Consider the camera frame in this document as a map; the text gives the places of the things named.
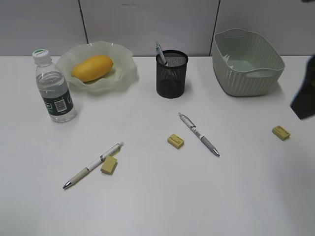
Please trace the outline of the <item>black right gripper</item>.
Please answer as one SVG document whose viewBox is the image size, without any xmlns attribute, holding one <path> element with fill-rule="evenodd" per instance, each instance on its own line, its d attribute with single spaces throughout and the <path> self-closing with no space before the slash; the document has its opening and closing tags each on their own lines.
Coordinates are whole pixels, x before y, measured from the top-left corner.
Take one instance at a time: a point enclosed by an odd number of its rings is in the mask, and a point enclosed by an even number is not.
<svg viewBox="0 0 315 236">
<path fill-rule="evenodd" d="M 303 83 L 290 104 L 300 120 L 315 115 L 315 56 L 307 62 Z"/>
</svg>

